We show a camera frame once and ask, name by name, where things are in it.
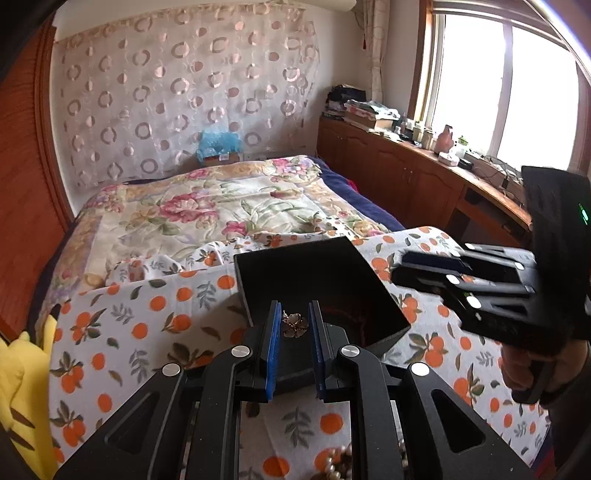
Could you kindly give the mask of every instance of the tablecloth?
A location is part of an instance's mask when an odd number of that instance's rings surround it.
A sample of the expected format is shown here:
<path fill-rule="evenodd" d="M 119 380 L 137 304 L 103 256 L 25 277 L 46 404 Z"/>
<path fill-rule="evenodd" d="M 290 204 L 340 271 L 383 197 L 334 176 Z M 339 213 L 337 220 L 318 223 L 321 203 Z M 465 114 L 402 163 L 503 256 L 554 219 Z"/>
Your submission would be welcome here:
<path fill-rule="evenodd" d="M 69 458 L 163 364 L 204 365 L 241 341 L 246 320 L 233 252 L 348 235 L 347 230 L 327 220 L 318 233 L 260 233 L 214 242 L 193 254 L 192 267 L 178 265 L 177 273 L 151 268 L 153 259 L 132 260 L 118 266 L 119 272 L 146 265 L 144 280 L 131 281 L 128 275 L 64 303 L 51 359 L 49 408 L 56 451 Z M 539 406 L 512 402 L 502 383 L 500 346 L 462 332 L 439 297 L 389 282 L 391 268 L 406 250 L 449 255 L 460 246 L 430 227 L 350 238 L 411 323 L 384 360 L 429 364 L 525 462 L 532 462 L 547 430 L 547 414 Z M 312 386 L 279 395 L 270 404 L 245 404 L 242 413 L 241 479 L 308 480 L 324 465 L 328 449 L 350 441 L 348 405 L 323 404 Z"/>

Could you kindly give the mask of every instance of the pink vase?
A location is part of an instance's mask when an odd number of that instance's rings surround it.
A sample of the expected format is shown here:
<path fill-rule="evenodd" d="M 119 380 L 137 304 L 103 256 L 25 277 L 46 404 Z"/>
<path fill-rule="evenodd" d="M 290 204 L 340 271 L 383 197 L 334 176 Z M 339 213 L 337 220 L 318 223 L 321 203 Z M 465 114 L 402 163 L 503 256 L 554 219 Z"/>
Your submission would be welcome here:
<path fill-rule="evenodd" d="M 453 128 L 446 125 L 443 132 L 437 137 L 437 143 L 435 143 L 435 149 L 433 150 L 437 155 L 441 152 L 449 153 L 453 147 Z"/>

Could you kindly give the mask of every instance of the open black box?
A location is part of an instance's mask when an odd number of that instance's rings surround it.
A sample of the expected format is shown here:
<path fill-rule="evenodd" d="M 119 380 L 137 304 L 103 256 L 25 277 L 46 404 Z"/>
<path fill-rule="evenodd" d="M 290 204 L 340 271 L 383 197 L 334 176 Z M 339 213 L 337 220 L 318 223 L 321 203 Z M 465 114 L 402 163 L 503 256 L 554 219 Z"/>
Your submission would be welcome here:
<path fill-rule="evenodd" d="M 308 314 L 318 300 L 326 323 L 376 356 L 410 328 L 398 305 L 350 240 L 338 237 L 234 257 L 238 289 L 251 325 L 265 322 L 278 300 L 287 314 Z M 277 393 L 314 383 L 312 338 L 281 338 Z"/>

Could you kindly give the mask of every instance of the window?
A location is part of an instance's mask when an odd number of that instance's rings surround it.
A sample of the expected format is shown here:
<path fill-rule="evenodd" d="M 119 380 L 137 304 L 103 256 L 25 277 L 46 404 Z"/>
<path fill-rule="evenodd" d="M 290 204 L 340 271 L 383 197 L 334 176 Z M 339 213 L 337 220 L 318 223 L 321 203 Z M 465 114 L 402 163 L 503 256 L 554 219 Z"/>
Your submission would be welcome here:
<path fill-rule="evenodd" d="M 566 169 L 577 127 L 579 83 L 568 50 L 529 31 L 463 15 L 438 15 L 426 123 L 448 124 L 469 147 L 519 170 Z"/>

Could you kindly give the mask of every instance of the yellow stuffed animal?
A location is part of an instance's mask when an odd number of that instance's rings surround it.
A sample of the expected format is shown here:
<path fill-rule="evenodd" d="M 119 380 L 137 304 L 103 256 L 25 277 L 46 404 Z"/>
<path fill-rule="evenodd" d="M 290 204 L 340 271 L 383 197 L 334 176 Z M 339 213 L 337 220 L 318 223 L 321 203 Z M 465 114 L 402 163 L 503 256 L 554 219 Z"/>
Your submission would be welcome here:
<path fill-rule="evenodd" d="M 10 345 L 0 340 L 0 423 L 41 480 L 51 480 L 57 471 L 48 411 L 55 329 L 56 320 L 50 316 L 44 327 L 43 350 L 30 342 L 26 332 Z"/>

